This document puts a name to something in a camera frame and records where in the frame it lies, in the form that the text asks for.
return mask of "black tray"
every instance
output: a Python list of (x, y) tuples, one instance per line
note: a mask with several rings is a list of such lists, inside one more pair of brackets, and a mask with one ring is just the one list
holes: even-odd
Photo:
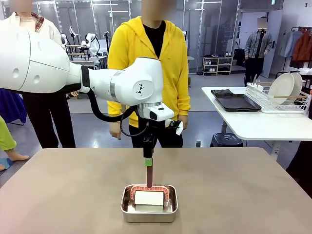
[(259, 106), (256, 102), (254, 102), (244, 94), (226, 94), (223, 96), (218, 95), (215, 90), (211, 90), (211, 92), (225, 111), (257, 112), (261, 110), (261, 106)]

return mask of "white jacket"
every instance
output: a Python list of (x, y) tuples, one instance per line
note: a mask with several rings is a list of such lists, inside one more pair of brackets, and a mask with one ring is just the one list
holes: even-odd
[[(11, 25), (20, 25), (20, 17), (16, 15), (15, 12), (9, 18), (6, 18), (3, 22), (11, 24)], [(49, 38), (55, 41), (57, 44), (62, 45), (61, 36), (59, 30), (55, 27), (55, 25), (44, 18), (42, 26), (39, 28), (38, 33), (43, 38)]]

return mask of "rust-colored jacket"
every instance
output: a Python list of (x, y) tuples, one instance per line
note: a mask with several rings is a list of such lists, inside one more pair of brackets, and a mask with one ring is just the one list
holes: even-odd
[(293, 61), (309, 62), (312, 60), (312, 36), (309, 32), (298, 40), (292, 57)]

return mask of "person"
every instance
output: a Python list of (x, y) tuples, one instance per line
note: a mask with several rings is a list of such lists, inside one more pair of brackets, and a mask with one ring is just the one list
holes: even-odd
[[(188, 93), (187, 48), (183, 32), (169, 21), (164, 21), (166, 13), (173, 7), (172, 0), (142, 0), (142, 16), (123, 23), (114, 33), (108, 55), (108, 68), (125, 69), (138, 57), (158, 59), (163, 70), (163, 102), (174, 111), (174, 120), (188, 125), (190, 97)], [(121, 105), (108, 102), (111, 116), (121, 114)], [(131, 135), (140, 132), (138, 117), (130, 116)], [(110, 134), (121, 138), (119, 123), (110, 124)], [(155, 137), (164, 148), (181, 148), (182, 135), (166, 128), (155, 129)], [(142, 148), (143, 136), (132, 137), (132, 145)]]
[[(4, 119), (0, 116), (0, 149), (5, 151), (8, 158), (12, 161), (23, 161), (29, 159), (29, 156), (24, 156), (15, 151), (16, 142), (13, 140)], [(3, 171), (5, 166), (0, 164), (0, 171)]]
[[(11, 25), (19, 25), (30, 32), (37, 32), (43, 38), (52, 39), (61, 46), (61, 36), (54, 24), (32, 12), (13, 12), (5, 19)], [(29, 119), (34, 126), (42, 148), (57, 148), (59, 140), (63, 148), (75, 148), (75, 139), (67, 98), (65, 94), (23, 94), (23, 100)], [(52, 118), (58, 133), (54, 132)]]
[[(309, 109), (309, 118), (312, 119), (312, 103)], [(286, 172), (298, 182), (302, 189), (312, 198), (312, 157), (311, 141), (300, 142), (297, 153), (292, 159)]]
[(253, 82), (255, 75), (259, 78), (262, 73), (264, 57), (269, 53), (272, 48), (273, 40), (269, 31), (264, 33), (261, 46), (259, 47), (261, 31), (252, 32), (246, 42), (245, 46), (245, 60), (246, 60), (246, 78), (245, 86), (247, 83)]

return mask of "black shirt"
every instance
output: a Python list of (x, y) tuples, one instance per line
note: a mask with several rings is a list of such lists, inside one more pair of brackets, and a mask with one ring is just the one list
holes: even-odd
[(164, 33), (166, 31), (166, 22), (162, 21), (159, 28), (150, 28), (146, 25), (143, 26), (148, 39), (151, 41), (152, 46), (154, 47), (155, 54), (159, 58), (162, 43), (164, 41)]

